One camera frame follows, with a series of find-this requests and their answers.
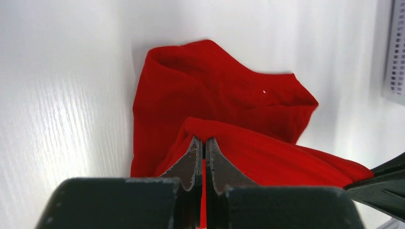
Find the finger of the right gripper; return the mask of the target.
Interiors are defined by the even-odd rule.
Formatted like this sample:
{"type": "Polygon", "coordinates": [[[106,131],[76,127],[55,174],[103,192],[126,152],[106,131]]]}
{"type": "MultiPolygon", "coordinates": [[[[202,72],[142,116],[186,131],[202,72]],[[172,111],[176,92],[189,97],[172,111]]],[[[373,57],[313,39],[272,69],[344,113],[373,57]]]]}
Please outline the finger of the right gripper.
{"type": "Polygon", "coordinates": [[[347,185],[350,198],[401,222],[405,220],[405,154],[372,169],[373,178],[347,185]]]}

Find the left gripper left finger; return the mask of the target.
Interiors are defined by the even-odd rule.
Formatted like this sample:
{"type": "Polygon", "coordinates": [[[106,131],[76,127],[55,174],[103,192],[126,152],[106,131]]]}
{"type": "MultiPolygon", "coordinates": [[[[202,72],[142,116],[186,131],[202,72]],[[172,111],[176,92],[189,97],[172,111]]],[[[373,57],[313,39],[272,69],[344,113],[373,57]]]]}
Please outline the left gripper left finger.
{"type": "Polygon", "coordinates": [[[195,229],[200,222],[202,143],[159,177],[83,178],[62,182],[38,229],[195,229]]]}

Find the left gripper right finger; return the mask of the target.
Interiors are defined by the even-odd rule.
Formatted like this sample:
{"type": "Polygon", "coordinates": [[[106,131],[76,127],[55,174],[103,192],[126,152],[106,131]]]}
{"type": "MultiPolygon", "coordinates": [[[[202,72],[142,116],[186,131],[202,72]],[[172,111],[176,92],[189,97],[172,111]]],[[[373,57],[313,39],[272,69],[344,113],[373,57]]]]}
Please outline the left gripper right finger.
{"type": "Polygon", "coordinates": [[[206,219],[210,229],[362,229],[341,188],[261,186],[206,142],[206,219]]]}

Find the red t shirt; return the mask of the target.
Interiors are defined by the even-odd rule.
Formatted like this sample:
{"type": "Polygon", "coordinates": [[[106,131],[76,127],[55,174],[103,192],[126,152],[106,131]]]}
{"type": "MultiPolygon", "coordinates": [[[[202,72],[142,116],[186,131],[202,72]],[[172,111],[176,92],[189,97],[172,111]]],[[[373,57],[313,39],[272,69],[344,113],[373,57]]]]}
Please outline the red t shirt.
{"type": "Polygon", "coordinates": [[[252,71],[211,40],[153,48],[133,104],[130,175],[162,175],[196,137],[215,138],[262,186],[343,188],[373,178],[359,163],[297,145],[317,107],[294,74],[252,71]]]}

